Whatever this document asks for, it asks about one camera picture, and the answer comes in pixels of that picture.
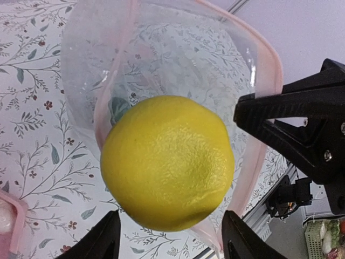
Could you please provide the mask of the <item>orange green papaya toy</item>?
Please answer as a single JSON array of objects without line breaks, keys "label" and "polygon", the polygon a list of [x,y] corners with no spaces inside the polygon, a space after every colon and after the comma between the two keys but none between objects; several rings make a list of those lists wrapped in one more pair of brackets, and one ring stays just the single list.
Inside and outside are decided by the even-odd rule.
[{"label": "orange green papaya toy", "polygon": [[123,98],[113,97],[108,102],[108,108],[111,113],[111,125],[114,126],[131,107],[131,104]]}]

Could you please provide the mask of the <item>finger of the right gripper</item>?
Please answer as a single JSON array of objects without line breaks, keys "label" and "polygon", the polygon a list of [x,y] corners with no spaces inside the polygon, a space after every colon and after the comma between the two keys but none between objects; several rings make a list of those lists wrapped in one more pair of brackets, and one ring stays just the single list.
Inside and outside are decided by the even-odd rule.
[{"label": "finger of the right gripper", "polygon": [[240,97],[233,121],[324,185],[332,213],[344,213],[344,64],[325,59],[282,94]]}]

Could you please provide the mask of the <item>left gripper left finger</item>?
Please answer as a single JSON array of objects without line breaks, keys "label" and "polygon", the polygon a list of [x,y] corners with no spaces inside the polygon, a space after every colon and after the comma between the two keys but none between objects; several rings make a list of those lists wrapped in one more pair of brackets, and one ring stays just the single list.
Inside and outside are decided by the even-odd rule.
[{"label": "left gripper left finger", "polygon": [[108,212],[77,244],[57,259],[118,259],[119,212]]}]

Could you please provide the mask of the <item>clear zip top bag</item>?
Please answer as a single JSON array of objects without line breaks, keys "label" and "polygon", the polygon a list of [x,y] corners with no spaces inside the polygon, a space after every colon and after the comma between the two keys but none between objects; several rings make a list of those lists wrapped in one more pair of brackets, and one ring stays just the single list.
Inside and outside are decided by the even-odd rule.
[{"label": "clear zip top bag", "polygon": [[235,182],[224,209],[242,215],[267,147],[233,122],[239,97],[282,91],[276,51],[208,1],[79,1],[63,32],[61,72],[72,127],[96,157],[112,129],[108,102],[183,96],[226,125]]}]

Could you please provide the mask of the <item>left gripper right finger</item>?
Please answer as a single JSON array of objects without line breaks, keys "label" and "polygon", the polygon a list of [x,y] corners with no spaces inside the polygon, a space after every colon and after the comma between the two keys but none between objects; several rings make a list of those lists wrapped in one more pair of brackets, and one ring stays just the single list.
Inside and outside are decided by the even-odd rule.
[{"label": "left gripper right finger", "polygon": [[222,219],[225,258],[277,258],[278,252],[267,245],[235,212],[227,210]]}]

